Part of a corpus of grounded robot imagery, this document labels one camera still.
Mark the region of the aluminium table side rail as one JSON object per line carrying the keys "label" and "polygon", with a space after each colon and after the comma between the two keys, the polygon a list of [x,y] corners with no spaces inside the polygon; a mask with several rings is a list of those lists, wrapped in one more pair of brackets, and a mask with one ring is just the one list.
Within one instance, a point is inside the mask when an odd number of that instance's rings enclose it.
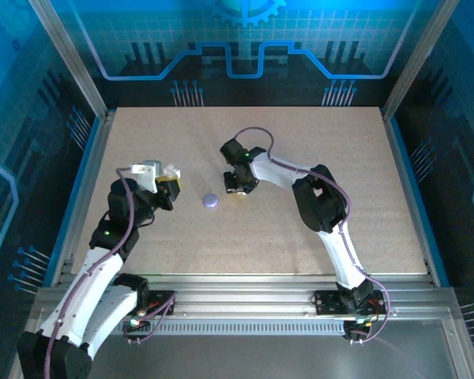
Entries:
{"label": "aluminium table side rail", "polygon": [[57,285],[65,261],[77,252],[115,113],[116,109],[110,110],[105,121],[100,121],[97,118],[94,122],[55,241],[55,247],[52,250],[50,263],[43,280],[44,287]]}
{"label": "aluminium table side rail", "polygon": [[393,116],[390,119],[382,116],[382,119],[431,281],[436,287],[449,287],[445,265],[397,121]]}

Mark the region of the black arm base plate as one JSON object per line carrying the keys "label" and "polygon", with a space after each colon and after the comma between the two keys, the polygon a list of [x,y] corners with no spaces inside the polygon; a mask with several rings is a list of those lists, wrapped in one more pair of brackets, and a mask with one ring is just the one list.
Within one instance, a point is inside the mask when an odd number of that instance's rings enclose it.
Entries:
{"label": "black arm base plate", "polygon": [[167,315],[171,316],[174,313],[176,295],[176,291],[150,291],[146,315],[152,317],[167,311]]}
{"label": "black arm base plate", "polygon": [[381,291],[372,291],[359,305],[339,291],[315,291],[311,298],[316,314],[321,315],[384,315],[386,301]]}

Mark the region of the aluminium mounting rail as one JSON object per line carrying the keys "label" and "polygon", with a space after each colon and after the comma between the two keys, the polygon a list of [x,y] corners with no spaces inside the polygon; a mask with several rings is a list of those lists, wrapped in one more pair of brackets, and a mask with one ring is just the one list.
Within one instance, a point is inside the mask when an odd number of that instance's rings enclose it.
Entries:
{"label": "aluminium mounting rail", "polygon": [[[333,290],[323,275],[149,275],[153,290],[176,291],[178,319],[314,319],[315,291]],[[389,292],[390,318],[430,320],[459,317],[456,295],[436,287],[429,275],[377,276]]]}

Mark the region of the grey metal base plate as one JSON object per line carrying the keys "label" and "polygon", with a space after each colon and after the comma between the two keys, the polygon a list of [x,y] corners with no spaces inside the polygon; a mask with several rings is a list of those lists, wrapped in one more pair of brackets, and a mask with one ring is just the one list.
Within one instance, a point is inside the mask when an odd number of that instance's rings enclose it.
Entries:
{"label": "grey metal base plate", "polygon": [[363,346],[333,336],[112,336],[88,379],[474,379],[438,328],[394,325]]}

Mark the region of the aluminium frame post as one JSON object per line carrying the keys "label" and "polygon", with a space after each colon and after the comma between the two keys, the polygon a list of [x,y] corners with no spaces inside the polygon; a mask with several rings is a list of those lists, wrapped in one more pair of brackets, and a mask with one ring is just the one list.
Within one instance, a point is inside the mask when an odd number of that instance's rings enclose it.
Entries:
{"label": "aluminium frame post", "polygon": [[101,122],[114,114],[107,108],[77,48],[50,0],[28,0],[45,32],[66,64],[82,95]]}
{"label": "aluminium frame post", "polygon": [[427,60],[439,36],[451,18],[460,0],[440,0],[437,8],[427,22],[422,35],[415,45],[401,75],[385,103],[382,110],[382,117],[385,122],[389,122],[401,105],[412,83],[416,79],[420,69]]}

